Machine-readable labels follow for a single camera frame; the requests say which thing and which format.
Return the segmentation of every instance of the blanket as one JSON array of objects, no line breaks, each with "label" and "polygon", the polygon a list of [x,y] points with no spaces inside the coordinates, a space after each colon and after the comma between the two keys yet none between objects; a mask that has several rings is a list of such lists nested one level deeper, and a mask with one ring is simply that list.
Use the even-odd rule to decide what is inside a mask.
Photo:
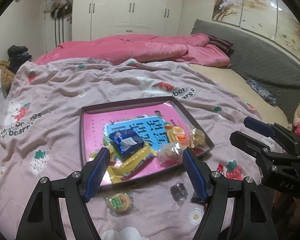
[{"label": "blanket", "polygon": [[92,57],[109,61],[114,65],[121,64],[129,58],[142,63],[169,59],[204,66],[229,65],[228,56],[208,42],[208,36],[202,33],[180,37],[117,35],[95,41],[65,42],[39,57],[35,63],[44,65],[60,59]]},{"label": "blanket", "polygon": [[[153,85],[159,82],[170,84],[169,89]],[[41,177],[62,179],[81,170],[79,120],[83,106],[163,95],[175,96],[214,142],[204,159],[211,170],[240,180],[249,175],[260,182],[255,159],[229,141],[236,130],[262,140],[243,125],[245,117],[260,119],[260,115],[188,63],[140,64],[130,59],[112,65],[74,58],[42,67],[26,62],[0,112],[0,231],[7,240],[16,237],[24,208]],[[170,193],[170,187],[178,182],[184,183],[189,194],[183,205]],[[115,217],[102,193],[87,204],[103,240],[192,240],[205,207],[190,202],[194,190],[184,168],[121,190],[131,192],[138,211]],[[230,224],[232,207],[233,199],[229,199],[223,228]],[[60,208],[67,239],[74,240],[64,199],[60,199]]]}]

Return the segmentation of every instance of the blue snack package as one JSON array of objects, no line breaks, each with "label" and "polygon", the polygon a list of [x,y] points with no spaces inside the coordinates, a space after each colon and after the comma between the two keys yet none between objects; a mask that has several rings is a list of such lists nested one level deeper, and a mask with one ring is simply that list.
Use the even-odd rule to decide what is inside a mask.
[{"label": "blue snack package", "polygon": [[109,138],[115,143],[116,148],[124,157],[136,153],[141,149],[145,141],[133,129],[120,130],[109,135]]}]

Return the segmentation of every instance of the blue gripper pad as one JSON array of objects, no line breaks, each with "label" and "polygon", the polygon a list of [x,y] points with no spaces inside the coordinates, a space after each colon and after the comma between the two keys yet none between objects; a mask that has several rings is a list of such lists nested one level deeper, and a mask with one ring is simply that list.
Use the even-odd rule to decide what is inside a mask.
[{"label": "blue gripper pad", "polygon": [[110,151],[103,147],[95,159],[87,162],[82,168],[81,195],[85,203],[93,198],[100,187],[101,181],[110,163]]},{"label": "blue gripper pad", "polygon": [[272,127],[264,122],[261,122],[257,119],[254,119],[250,116],[246,117],[243,121],[243,124],[245,127],[249,128],[250,130],[253,130],[265,137],[273,137],[274,136],[274,130]]},{"label": "blue gripper pad", "polygon": [[208,194],[205,188],[205,181],[195,164],[199,161],[198,158],[192,151],[190,152],[188,149],[185,149],[182,154],[182,161],[197,197],[206,202]]}]

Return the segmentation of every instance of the pillow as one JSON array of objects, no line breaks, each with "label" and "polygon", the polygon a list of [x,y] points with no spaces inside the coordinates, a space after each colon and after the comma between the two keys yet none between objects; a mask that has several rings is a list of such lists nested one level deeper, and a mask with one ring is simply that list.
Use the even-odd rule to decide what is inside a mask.
[{"label": "pillow", "polygon": [[219,49],[221,49],[225,54],[229,52],[231,47],[233,46],[233,43],[223,40],[223,39],[218,39],[217,37],[213,35],[207,35],[209,37],[209,43],[216,45]]}]

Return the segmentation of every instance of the beige bed sheet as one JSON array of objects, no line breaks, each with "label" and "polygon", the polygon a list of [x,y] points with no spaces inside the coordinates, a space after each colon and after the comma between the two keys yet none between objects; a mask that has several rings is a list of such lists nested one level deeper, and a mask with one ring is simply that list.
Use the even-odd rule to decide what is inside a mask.
[{"label": "beige bed sheet", "polygon": [[258,110],[265,123],[278,123],[283,127],[288,127],[287,117],[279,107],[274,107],[266,103],[236,72],[231,69],[220,69],[214,67],[204,67],[190,64],[190,66],[209,77],[213,81],[229,89],[239,96],[244,102],[249,103]]}]

